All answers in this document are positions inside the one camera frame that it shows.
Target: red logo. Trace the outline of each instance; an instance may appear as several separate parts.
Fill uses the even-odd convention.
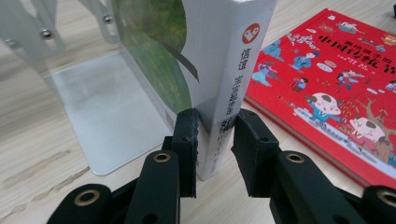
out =
[[[244,32],[244,35],[242,36],[242,41],[245,44],[250,44],[251,42],[253,42],[254,39],[256,39],[259,32],[260,32],[260,25],[258,23],[253,23],[249,25],[249,27]]]

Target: wooden table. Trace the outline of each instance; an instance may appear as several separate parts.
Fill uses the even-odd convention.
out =
[[[390,0],[278,0],[263,45],[325,7],[395,32],[393,4]],[[49,59],[50,71],[118,50],[105,43],[94,17],[77,1],[59,1],[57,26],[68,49]],[[335,186],[361,195],[360,186],[268,118],[262,119],[281,148],[305,153]],[[197,180],[197,199],[181,199],[181,223],[274,222],[268,199],[248,197],[230,146],[219,173]],[[40,75],[0,46],[0,223],[45,223],[71,190],[87,183],[117,189],[139,176],[144,159],[145,155],[110,175],[94,175],[57,96]]]

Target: red book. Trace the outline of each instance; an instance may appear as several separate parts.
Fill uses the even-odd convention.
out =
[[[363,186],[396,188],[395,45],[324,9],[260,52],[245,100]]]

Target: white book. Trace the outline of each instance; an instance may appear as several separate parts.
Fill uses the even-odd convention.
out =
[[[122,45],[170,129],[200,113],[197,174],[219,169],[275,0],[113,0]]]

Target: children's book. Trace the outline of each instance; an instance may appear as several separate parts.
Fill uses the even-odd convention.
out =
[[[246,101],[363,186],[396,188],[395,67],[396,35],[324,9],[260,52]]]
[[[219,169],[275,2],[111,2],[127,60],[169,128],[178,112],[198,109],[202,179]]]

